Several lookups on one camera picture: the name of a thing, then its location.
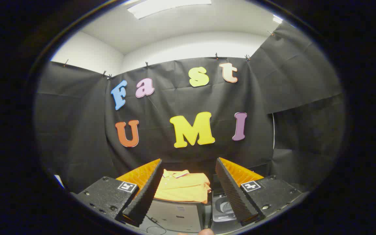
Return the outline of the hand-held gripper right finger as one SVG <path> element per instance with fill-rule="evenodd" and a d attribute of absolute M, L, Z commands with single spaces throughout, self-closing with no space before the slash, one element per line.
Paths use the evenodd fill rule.
<path fill-rule="evenodd" d="M 216 160 L 215 172 L 242 226 L 275 215 L 303 194 L 276 175 L 263 177 L 227 159 Z"/>

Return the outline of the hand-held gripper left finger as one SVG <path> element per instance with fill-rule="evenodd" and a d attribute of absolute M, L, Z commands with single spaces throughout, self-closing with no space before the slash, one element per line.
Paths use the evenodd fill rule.
<path fill-rule="evenodd" d="M 118 178 L 101 177 L 76 198 L 109 220 L 138 227 L 151 207 L 162 176 L 162 160 L 156 159 Z"/>

